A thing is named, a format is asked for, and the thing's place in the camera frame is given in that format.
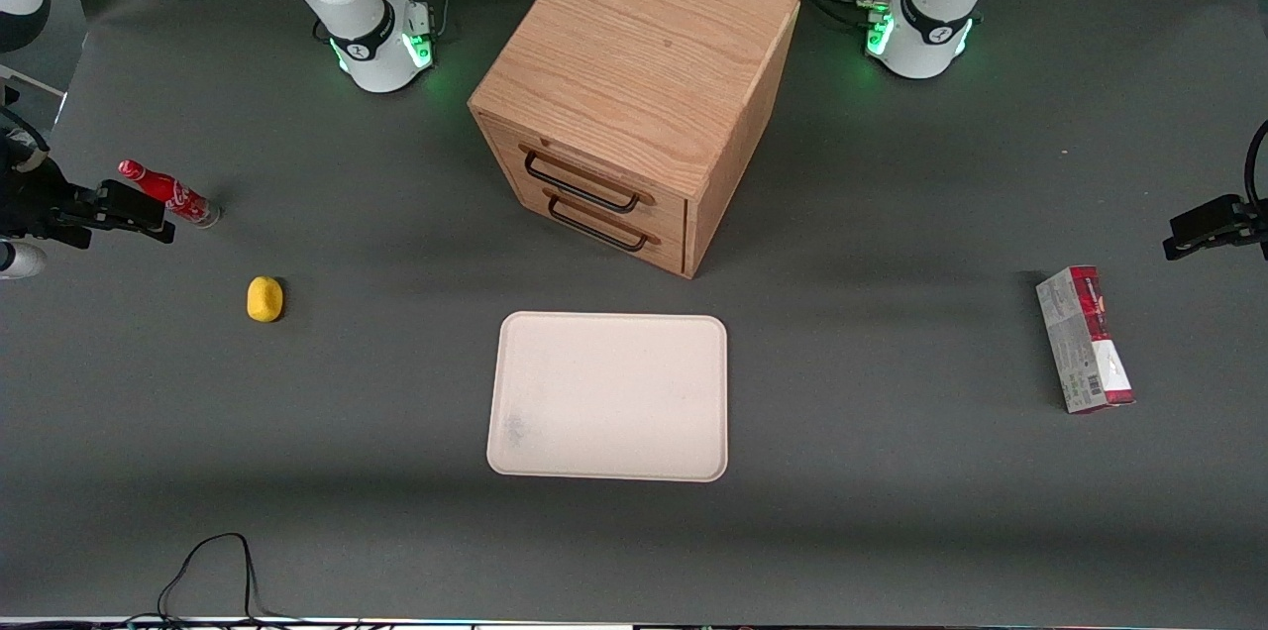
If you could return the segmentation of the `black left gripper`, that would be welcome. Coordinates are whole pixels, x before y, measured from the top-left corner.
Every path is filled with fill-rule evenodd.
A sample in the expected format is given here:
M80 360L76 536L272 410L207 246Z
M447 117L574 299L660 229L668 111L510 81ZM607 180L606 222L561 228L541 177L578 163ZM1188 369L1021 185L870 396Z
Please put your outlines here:
M1244 247L1253 243L1268 259L1265 204L1239 195L1222 195L1169 221L1170 237L1163 242L1167 261L1175 262L1208 248Z

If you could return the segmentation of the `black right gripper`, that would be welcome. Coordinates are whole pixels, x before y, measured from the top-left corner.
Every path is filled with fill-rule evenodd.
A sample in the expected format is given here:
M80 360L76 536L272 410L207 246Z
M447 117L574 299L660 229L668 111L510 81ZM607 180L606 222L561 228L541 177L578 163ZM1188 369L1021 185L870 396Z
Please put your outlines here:
M68 183L49 152L24 132L3 133L1 233L8 240L51 240L87 250L93 229L126 229L162 245L175 242L175 226L164 219L164 204L120 180L105 179L96 188L103 213L81 215L81 195L89 188Z

